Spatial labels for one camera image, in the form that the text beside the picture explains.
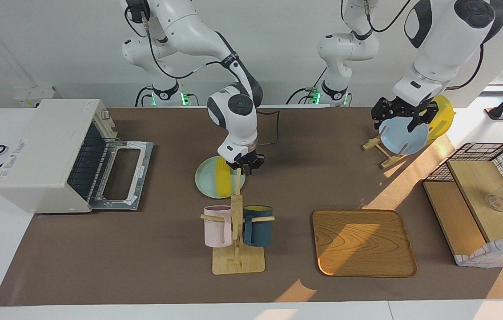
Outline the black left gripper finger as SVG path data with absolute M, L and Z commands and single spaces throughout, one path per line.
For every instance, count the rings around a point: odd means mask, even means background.
M 388 99 L 378 99 L 371 110 L 371 117 L 374 120 L 374 129 L 378 130 L 381 123 L 388 115 Z
M 429 124 L 438 113 L 438 106 L 427 106 L 422 111 L 411 111 L 412 120 L 406 126 L 408 133 L 412 133 L 421 124 Z

